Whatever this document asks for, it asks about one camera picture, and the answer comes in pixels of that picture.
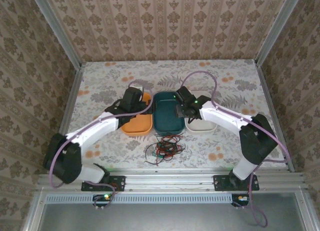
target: table surface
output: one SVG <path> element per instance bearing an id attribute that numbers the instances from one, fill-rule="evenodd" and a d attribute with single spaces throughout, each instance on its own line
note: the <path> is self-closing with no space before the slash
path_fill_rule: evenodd
<path id="1" fill-rule="evenodd" d="M 183 79 L 193 71 L 208 71 L 218 80 L 215 101 L 231 110 L 246 115 L 257 113 L 272 118 L 260 83 L 256 66 L 251 59 L 239 60 L 166 60 L 88 62 L 83 71 L 68 132 L 73 132 L 99 116 L 106 107 L 122 98 L 132 80 L 143 82 L 153 94 L 176 91 Z M 205 74 L 195 74 L 185 83 L 189 90 L 211 91 L 214 81 Z M 107 134 L 85 153 L 83 163 L 97 163 L 112 168 L 156 168 L 145 162 L 145 149 L 156 141 L 152 129 L 146 136 L 129 137 L 121 129 Z M 183 131 L 181 144 L 185 150 L 159 168 L 232 168 L 241 158 L 239 138 L 218 126 L 210 134 L 192 135 Z M 149 161 L 155 157 L 147 152 Z M 279 147 L 270 159 L 283 160 Z M 285 168 L 283 163 L 264 163 L 263 167 Z"/>

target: orange bowl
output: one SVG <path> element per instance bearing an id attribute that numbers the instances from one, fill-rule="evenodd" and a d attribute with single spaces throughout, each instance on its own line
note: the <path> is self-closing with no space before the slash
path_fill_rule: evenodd
<path id="1" fill-rule="evenodd" d="M 143 93 L 142 101 L 149 104 L 151 96 Z M 153 126 L 152 114 L 138 114 L 121 127 L 121 130 L 128 136 L 144 136 L 150 133 Z"/>

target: purple cable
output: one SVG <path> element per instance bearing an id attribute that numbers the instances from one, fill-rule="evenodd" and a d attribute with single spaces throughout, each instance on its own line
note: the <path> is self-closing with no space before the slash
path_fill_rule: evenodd
<path id="1" fill-rule="evenodd" d="M 138 84 L 139 84 L 138 81 L 132 81 L 131 83 L 129 83 L 129 86 L 130 86 L 132 83 L 138 83 Z M 105 120 L 107 120 L 107 119 L 112 119 L 112 118 L 118 118 L 118 117 L 135 116 L 135 115 L 139 115 L 139 114 L 144 113 L 145 111 L 147 111 L 147 110 L 151 107 L 151 105 L 152 105 L 152 103 L 153 103 L 153 100 L 154 100 L 152 91 L 151 91 L 151 90 L 149 90 L 149 91 L 150 91 L 150 96 L 151 96 L 150 103 L 149 103 L 149 105 L 148 105 L 144 110 L 139 111 L 139 112 L 133 112 L 133 113 L 116 114 L 116 115 L 111 115 L 111 116 L 108 116 L 108 117 L 104 117 L 104 118 L 98 119 L 97 121 L 91 123 L 88 127 L 80 130 L 80 131 L 79 131 L 78 133 L 76 133 L 74 136 L 72 136 L 71 138 L 69 138 L 66 142 L 64 142 L 64 143 L 60 146 L 60 148 L 57 150 L 57 152 L 55 153 L 55 155 L 54 155 L 54 157 L 53 157 L 53 159 L 52 159 L 52 163 L 51 163 L 50 170 L 49 170 L 49 183 L 50 183 L 51 187 L 54 188 L 54 189 L 57 189 L 57 188 L 60 188 L 60 187 L 64 184 L 64 183 L 62 182 L 62 183 L 60 183 L 60 184 L 58 184 L 58 185 L 54 185 L 52 178 L 53 178 L 54 167 L 55 167 L 56 161 L 57 161 L 57 159 L 58 159 L 58 156 L 59 156 L 60 153 L 64 150 L 64 148 L 65 148 L 65 146 L 66 146 L 67 144 L 69 144 L 69 143 L 70 143 L 72 140 L 74 140 L 77 136 L 81 135 L 84 131 L 92 128 L 93 126 L 95 126 L 96 124 L 98 124 L 98 123 L 100 123 L 100 122 L 102 122 L 102 121 L 105 121 Z"/>
<path id="2" fill-rule="evenodd" d="M 262 132 L 264 132 L 265 134 L 267 134 L 270 138 L 272 138 L 280 147 L 281 149 L 283 150 L 283 152 L 285 153 L 285 158 L 283 160 L 272 160 L 272 159 L 265 159 L 264 162 L 272 162 L 272 163 L 286 163 L 287 162 L 287 159 L 290 160 L 290 154 L 287 150 L 287 148 L 272 134 L 270 133 L 269 131 L 267 131 L 266 129 L 264 129 L 263 127 L 257 125 L 256 123 L 252 122 L 251 120 L 245 118 L 245 117 L 241 117 L 240 115 L 237 115 L 237 114 L 234 114 L 228 110 L 225 110 L 224 108 L 220 108 L 216 105 L 215 103 L 215 100 L 214 100 L 214 96 L 215 96 L 215 93 L 216 93 L 216 90 L 217 90 L 217 87 L 218 87 L 218 82 L 217 82 L 217 79 L 215 78 L 215 76 L 213 76 L 211 73 L 209 73 L 208 71 L 194 71 L 190 74 L 188 74 L 187 77 L 185 77 L 185 79 L 183 80 L 182 84 L 181 84 L 181 87 L 185 84 L 186 80 L 194 75 L 194 74 L 199 74 L 199 73 L 203 73 L 203 74 L 207 74 L 209 75 L 213 80 L 214 80 L 214 89 L 213 89 L 213 92 L 211 94 L 211 102 L 213 104 L 213 106 L 224 112 L 225 114 L 227 115 L 231 115 L 237 119 L 242 119 L 244 121 L 246 121 L 248 124 L 251 124 L 252 126 L 254 126 L 255 128 L 261 130 Z M 253 218 L 254 220 L 256 221 L 256 223 L 261 226 L 262 228 L 266 228 L 268 226 L 268 219 L 267 219 L 267 216 L 265 215 L 265 213 L 259 209 L 258 207 L 254 206 L 253 204 L 253 200 L 252 200 L 252 181 L 253 181 L 253 177 L 254 177 L 254 172 L 260 167 L 260 165 L 258 165 L 254 171 L 251 173 L 251 176 L 250 176 L 250 183 L 249 183 L 249 190 L 248 190 L 248 194 L 249 194 L 249 203 L 250 203 L 250 208 L 251 208 L 251 212 L 252 212 L 252 215 L 253 215 Z M 263 216 L 264 220 L 265 220 L 265 224 L 261 224 L 261 222 L 258 220 L 257 216 L 256 216 L 256 213 L 255 213 L 255 210 L 260 212 L 261 215 Z"/>

